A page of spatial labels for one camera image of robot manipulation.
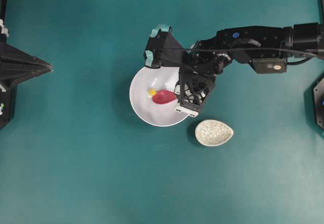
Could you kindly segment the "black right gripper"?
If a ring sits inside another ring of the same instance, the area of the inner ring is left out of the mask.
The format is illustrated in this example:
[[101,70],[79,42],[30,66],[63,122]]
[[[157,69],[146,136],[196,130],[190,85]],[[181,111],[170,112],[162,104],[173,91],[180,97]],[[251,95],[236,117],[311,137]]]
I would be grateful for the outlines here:
[[215,75],[200,75],[189,69],[179,69],[174,94],[177,98],[175,111],[197,117],[215,87]]

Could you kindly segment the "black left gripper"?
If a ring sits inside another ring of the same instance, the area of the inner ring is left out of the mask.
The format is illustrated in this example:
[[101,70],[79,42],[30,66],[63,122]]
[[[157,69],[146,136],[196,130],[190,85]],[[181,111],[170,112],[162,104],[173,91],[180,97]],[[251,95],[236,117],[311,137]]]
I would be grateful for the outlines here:
[[7,44],[8,37],[1,19],[1,129],[14,117],[16,86],[53,70],[51,64]]

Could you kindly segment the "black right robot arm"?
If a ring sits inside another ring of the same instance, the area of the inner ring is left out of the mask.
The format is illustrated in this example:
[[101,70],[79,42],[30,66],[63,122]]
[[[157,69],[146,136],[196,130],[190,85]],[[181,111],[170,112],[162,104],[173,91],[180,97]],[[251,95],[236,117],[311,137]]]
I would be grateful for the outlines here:
[[258,74],[284,73],[288,66],[323,59],[323,25],[249,26],[224,29],[185,53],[175,87],[177,112],[196,117],[215,87],[216,76],[236,61]]

